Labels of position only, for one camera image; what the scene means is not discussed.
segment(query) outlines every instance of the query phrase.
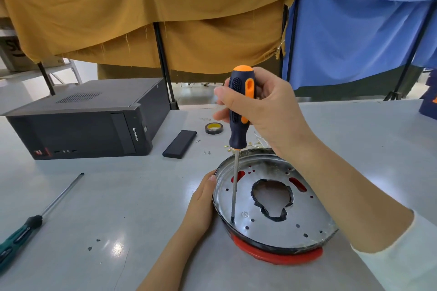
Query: screwdriver handle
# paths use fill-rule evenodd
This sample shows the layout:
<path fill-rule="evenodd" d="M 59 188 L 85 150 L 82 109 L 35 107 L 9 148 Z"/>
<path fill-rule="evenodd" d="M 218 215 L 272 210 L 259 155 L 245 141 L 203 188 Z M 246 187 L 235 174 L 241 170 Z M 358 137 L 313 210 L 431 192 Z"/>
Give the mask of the screwdriver handle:
<path fill-rule="evenodd" d="M 27 242 L 32 232 L 41 227 L 41 225 L 41 215 L 31 216 L 21 228 L 0 244 L 0 272 L 12 263 L 20 247 Z"/>
<path fill-rule="evenodd" d="M 249 66 L 238 66 L 234 68 L 229 87 L 249 98 L 256 97 L 255 72 Z M 235 150 L 242 150 L 247 146 L 246 134 L 250 122 L 247 118 L 232 112 L 229 115 L 231 126 L 231 139 L 229 146 Z"/>

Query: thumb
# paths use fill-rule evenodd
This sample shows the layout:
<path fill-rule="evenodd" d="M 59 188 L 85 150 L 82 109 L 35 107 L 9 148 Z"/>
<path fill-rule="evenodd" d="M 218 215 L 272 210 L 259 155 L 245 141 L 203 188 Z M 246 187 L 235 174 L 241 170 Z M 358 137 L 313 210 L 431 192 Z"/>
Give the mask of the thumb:
<path fill-rule="evenodd" d="M 227 108 L 252 121 L 252 116 L 256 115 L 257 104 L 259 101 L 238 93 L 231 88 L 220 86 L 214 89 L 214 94 L 225 104 Z"/>
<path fill-rule="evenodd" d="M 211 201 L 212 193 L 216 189 L 216 185 L 217 185 L 217 178 L 215 175 L 211 175 L 205 182 L 200 200 Z"/>

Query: orange and black screwdriver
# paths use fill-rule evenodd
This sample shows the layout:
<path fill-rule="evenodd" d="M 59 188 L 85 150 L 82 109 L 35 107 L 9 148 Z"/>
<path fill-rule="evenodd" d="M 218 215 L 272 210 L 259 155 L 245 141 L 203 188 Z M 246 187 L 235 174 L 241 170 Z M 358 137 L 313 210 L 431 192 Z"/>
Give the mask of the orange and black screwdriver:
<path fill-rule="evenodd" d="M 242 95 L 249 98 L 255 98 L 256 85 L 255 85 L 255 72 L 249 66 L 238 66 L 234 68 L 229 80 L 229 87 Z M 229 140 L 229 146 L 235 150 L 235 162 L 234 162 L 234 181 L 232 186 L 232 212 L 231 223 L 235 221 L 235 200 L 237 198 L 237 183 L 238 183 L 238 160 L 240 150 L 247 146 L 246 134 L 249 128 L 249 121 L 247 118 L 237 114 L 236 112 L 230 112 L 229 124 L 231 126 L 231 139 Z"/>

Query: hand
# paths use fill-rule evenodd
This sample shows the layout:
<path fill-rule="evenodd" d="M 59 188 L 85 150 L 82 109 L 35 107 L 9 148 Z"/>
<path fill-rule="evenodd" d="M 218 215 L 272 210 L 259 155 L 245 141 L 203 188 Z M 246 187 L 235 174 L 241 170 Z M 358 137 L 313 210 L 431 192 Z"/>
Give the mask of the hand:
<path fill-rule="evenodd" d="M 259 134 L 269 142 L 275 153 L 292 160 L 289 154 L 298 154 L 298 147 L 315 138 L 299 108 L 289 83 L 269 71 L 255 67 L 257 95 L 251 99 L 224 86 L 214 90 L 217 103 L 227 108 L 216 112 L 213 118 L 229 122 L 229 110 L 246 117 Z"/>
<path fill-rule="evenodd" d="M 198 239 L 203 236 L 211 224 L 212 193 L 217 184 L 215 172 L 209 172 L 200 182 L 199 187 L 191 196 L 187 212 L 181 224 L 181 228 Z"/>

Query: screwdriver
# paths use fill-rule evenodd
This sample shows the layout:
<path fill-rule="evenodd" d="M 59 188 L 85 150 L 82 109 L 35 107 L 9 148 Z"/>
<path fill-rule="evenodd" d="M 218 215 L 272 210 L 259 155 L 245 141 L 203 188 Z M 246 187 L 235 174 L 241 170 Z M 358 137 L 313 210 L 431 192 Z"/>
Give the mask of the screwdriver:
<path fill-rule="evenodd" d="M 19 228 L 16 232 L 9 236 L 2 244 L 0 244 L 0 272 L 6 269 L 10 263 L 14 260 L 15 256 L 18 253 L 20 247 L 22 247 L 26 241 L 29 239 L 30 235 L 42 225 L 42 217 L 47 211 L 52 208 L 53 205 L 57 203 L 58 200 L 62 198 L 64 194 L 71 189 L 77 181 L 79 181 L 84 173 L 80 173 L 76 179 L 70 183 L 70 185 L 61 192 L 58 197 L 52 201 L 50 205 L 46 207 L 44 211 L 40 215 L 29 217 L 24 225 Z"/>
<path fill-rule="evenodd" d="M 249 66 L 237 66 L 231 74 L 229 80 L 229 87 L 242 95 L 249 98 L 255 98 L 255 72 Z M 235 150 L 234 161 L 234 182 L 232 186 L 232 211 L 231 223 L 235 223 L 235 201 L 237 198 L 237 183 L 238 183 L 238 161 L 240 157 L 240 150 L 247 146 L 246 134 L 249 128 L 249 121 L 247 118 L 230 112 L 229 124 L 231 126 L 231 139 L 229 146 Z"/>

